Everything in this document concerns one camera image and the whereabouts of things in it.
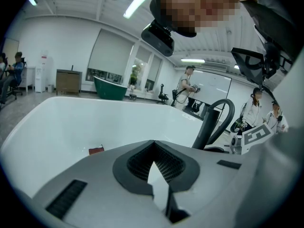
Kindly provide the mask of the large white roller blind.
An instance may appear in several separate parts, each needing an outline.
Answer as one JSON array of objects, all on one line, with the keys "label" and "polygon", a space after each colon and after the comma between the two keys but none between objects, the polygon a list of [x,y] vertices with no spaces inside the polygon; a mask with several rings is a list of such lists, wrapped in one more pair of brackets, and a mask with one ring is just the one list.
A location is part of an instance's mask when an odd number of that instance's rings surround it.
[{"label": "large white roller blind", "polygon": [[100,30],[88,68],[123,76],[133,42],[106,30]]}]

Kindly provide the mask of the white side table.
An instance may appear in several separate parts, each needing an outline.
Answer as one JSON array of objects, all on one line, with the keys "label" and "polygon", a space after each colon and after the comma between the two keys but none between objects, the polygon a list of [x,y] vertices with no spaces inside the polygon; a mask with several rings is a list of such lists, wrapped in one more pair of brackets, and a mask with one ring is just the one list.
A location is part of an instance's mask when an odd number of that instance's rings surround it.
[{"label": "white side table", "polygon": [[26,92],[29,90],[29,86],[33,87],[35,81],[35,68],[34,67],[24,67],[21,73],[21,83],[20,87],[25,88]]}]

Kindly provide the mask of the white bathtub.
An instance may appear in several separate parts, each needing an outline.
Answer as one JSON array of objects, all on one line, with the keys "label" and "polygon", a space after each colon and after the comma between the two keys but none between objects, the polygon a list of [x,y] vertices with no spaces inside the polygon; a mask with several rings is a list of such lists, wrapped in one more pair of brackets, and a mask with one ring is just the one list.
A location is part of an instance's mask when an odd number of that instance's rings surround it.
[{"label": "white bathtub", "polygon": [[56,96],[31,110],[0,147],[10,184],[28,196],[89,155],[162,140],[191,147],[202,121],[168,105]]}]

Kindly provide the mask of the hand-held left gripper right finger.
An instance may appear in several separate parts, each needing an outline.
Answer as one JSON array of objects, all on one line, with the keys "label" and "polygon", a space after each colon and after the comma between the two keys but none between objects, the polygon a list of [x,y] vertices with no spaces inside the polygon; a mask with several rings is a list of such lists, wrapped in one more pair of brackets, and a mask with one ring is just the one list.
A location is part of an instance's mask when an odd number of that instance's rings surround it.
[{"label": "hand-held left gripper right finger", "polygon": [[163,178],[154,202],[177,228],[295,228],[304,220],[304,127],[291,128],[244,155],[204,152],[200,176],[171,193]]}]

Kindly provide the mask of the black office chair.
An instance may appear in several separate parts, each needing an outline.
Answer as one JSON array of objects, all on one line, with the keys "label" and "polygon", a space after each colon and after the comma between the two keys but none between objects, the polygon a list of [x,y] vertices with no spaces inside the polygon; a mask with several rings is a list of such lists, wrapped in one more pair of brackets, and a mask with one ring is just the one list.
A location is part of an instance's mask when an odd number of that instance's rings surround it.
[{"label": "black office chair", "polygon": [[164,88],[164,84],[161,84],[161,90],[160,90],[160,93],[158,95],[158,98],[161,100],[161,103],[163,105],[166,105],[166,101],[169,100],[169,98],[167,97],[167,94],[163,93],[163,88]]},{"label": "black office chair", "polygon": [[23,92],[19,89],[19,86],[22,82],[22,73],[23,73],[23,69],[25,68],[26,62],[25,62],[25,58],[22,57],[21,58],[21,62],[22,62],[22,69],[14,71],[14,70],[7,70],[6,74],[10,75],[18,75],[18,79],[14,79],[13,81],[11,81],[10,85],[9,85],[9,89],[7,92],[7,97],[9,96],[14,96],[14,99],[17,100],[17,94],[20,94],[21,96],[23,96]]}]

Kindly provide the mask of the whiteboard on black stand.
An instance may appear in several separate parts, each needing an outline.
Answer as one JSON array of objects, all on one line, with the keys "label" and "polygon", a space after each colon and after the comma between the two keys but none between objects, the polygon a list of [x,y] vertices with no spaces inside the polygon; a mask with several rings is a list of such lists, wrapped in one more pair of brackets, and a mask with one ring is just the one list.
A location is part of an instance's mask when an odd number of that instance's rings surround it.
[{"label": "whiteboard on black stand", "polygon": [[200,88],[200,91],[194,94],[194,98],[207,104],[227,98],[231,80],[230,77],[195,70],[190,82],[192,86]]}]

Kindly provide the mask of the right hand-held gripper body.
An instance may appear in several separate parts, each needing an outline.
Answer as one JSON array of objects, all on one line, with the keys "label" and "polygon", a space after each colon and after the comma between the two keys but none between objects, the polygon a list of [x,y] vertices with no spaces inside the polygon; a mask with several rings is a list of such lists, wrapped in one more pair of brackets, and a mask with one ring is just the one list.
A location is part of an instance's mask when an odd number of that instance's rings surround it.
[{"label": "right hand-held gripper body", "polygon": [[243,132],[242,135],[233,136],[230,143],[231,152],[233,154],[243,155],[247,153],[252,146],[264,143],[273,135],[274,132],[264,123],[259,127]]}]

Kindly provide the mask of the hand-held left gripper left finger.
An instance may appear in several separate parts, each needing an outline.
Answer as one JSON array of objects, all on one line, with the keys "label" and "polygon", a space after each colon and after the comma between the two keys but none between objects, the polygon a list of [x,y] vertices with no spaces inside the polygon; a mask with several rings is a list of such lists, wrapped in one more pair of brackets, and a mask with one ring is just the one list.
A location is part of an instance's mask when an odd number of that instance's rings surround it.
[{"label": "hand-held left gripper left finger", "polygon": [[87,156],[33,200],[55,228],[168,228],[148,183],[155,153],[154,141],[143,141]]}]

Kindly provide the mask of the dark red cloth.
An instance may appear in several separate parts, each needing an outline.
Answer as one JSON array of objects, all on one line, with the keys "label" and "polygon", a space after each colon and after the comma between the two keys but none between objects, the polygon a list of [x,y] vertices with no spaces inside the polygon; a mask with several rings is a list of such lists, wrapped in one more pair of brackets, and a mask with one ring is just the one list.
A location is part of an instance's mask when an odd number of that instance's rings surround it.
[{"label": "dark red cloth", "polygon": [[93,155],[95,153],[104,152],[105,150],[104,150],[104,147],[101,145],[96,148],[90,148],[88,151],[89,151],[89,155]]}]

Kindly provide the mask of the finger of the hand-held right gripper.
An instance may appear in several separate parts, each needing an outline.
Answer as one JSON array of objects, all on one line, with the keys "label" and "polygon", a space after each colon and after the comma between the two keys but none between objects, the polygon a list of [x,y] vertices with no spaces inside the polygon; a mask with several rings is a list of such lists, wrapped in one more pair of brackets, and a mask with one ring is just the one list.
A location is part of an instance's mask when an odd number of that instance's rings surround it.
[{"label": "finger of the hand-held right gripper", "polygon": [[230,147],[228,145],[207,146],[204,150],[209,152],[230,152]]}]

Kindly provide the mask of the person's grey clothing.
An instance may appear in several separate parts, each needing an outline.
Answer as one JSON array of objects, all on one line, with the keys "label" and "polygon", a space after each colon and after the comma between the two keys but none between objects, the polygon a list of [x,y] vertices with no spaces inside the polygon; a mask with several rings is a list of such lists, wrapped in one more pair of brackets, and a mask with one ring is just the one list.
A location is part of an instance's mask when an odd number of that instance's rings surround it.
[{"label": "person's grey clothing", "polygon": [[287,60],[295,62],[304,47],[304,23],[296,16],[299,5],[281,0],[239,0],[253,20],[264,47],[273,46]]}]

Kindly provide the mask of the white water dispenser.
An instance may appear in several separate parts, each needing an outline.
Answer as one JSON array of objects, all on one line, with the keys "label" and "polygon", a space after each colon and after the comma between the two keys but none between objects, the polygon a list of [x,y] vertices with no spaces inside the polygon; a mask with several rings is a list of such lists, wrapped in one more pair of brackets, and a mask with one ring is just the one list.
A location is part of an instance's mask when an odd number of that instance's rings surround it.
[{"label": "white water dispenser", "polygon": [[35,67],[35,92],[43,93],[47,86],[48,51],[42,50]]}]

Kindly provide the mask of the brown wooden cabinet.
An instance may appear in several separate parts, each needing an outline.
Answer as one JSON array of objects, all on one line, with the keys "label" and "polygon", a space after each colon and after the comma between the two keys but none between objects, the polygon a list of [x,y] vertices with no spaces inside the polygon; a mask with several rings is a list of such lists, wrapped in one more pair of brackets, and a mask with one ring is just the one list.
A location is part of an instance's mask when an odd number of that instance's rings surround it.
[{"label": "brown wooden cabinet", "polygon": [[56,94],[76,94],[81,92],[82,72],[74,70],[57,69]]}]

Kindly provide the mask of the black chest pack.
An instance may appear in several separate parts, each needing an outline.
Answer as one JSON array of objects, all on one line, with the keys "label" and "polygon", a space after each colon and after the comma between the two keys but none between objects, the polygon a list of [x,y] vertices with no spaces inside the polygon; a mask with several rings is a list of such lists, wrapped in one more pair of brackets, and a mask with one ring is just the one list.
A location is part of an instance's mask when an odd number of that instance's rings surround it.
[{"label": "black chest pack", "polygon": [[231,50],[241,74],[249,82],[258,85],[260,89],[266,88],[265,81],[274,76],[277,71],[287,74],[293,64],[286,53],[271,42],[264,44],[264,50],[264,53],[235,47]]}]

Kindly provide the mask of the green bathtub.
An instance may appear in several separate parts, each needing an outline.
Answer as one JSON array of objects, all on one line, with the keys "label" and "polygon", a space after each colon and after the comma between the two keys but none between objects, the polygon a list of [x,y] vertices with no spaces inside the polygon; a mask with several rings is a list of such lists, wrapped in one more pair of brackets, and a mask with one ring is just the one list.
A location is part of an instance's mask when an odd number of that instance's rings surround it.
[{"label": "green bathtub", "polygon": [[122,101],[127,91],[127,87],[106,81],[94,76],[94,84],[97,95],[104,100]]}]

